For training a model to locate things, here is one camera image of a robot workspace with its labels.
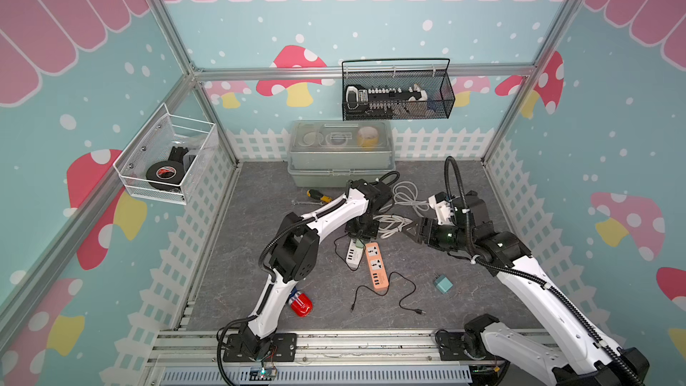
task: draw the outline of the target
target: plastic storage box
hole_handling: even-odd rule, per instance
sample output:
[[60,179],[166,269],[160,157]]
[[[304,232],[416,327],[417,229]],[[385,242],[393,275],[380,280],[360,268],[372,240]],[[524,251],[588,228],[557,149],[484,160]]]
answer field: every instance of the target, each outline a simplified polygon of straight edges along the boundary
[[291,134],[288,173],[297,186],[344,187],[395,170],[385,121],[296,121]]

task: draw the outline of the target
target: white wire basket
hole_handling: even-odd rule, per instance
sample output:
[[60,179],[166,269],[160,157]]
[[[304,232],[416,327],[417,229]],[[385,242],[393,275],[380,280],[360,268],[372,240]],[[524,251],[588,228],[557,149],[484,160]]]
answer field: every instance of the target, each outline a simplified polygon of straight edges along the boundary
[[[218,144],[213,123],[171,115],[163,103],[116,159],[114,168],[131,197],[186,204]],[[165,182],[166,189],[157,189],[153,185],[160,183],[148,180],[146,173],[154,164],[167,160],[175,146],[192,147],[198,152],[179,184]]]

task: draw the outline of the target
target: power strip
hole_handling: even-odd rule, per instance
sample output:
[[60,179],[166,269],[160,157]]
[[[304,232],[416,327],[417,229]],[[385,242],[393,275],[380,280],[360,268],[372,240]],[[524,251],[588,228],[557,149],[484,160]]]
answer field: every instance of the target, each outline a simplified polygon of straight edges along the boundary
[[374,289],[378,291],[388,289],[388,276],[386,275],[386,267],[384,267],[386,263],[382,261],[379,244],[376,242],[367,243],[365,244],[365,249],[367,265],[369,265],[369,273],[372,275]]
[[348,245],[348,253],[345,256],[345,262],[351,269],[357,269],[359,262],[362,261],[362,247],[358,247],[355,244],[355,239],[350,239],[350,244]]

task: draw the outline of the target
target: wrench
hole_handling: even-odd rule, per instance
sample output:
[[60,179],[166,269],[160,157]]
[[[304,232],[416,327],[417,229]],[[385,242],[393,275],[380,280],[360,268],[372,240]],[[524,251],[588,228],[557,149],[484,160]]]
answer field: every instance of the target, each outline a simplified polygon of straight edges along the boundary
[[291,200],[291,204],[294,206],[296,204],[315,204],[317,206],[323,206],[326,203],[325,202],[299,202],[298,200]]

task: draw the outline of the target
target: screwdriver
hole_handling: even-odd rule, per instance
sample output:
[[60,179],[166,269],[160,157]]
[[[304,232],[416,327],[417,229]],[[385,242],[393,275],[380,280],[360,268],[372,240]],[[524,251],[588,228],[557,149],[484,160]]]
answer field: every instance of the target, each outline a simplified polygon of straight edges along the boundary
[[320,202],[330,203],[333,201],[331,197],[320,193],[317,190],[307,190],[307,196],[314,200],[319,200]]

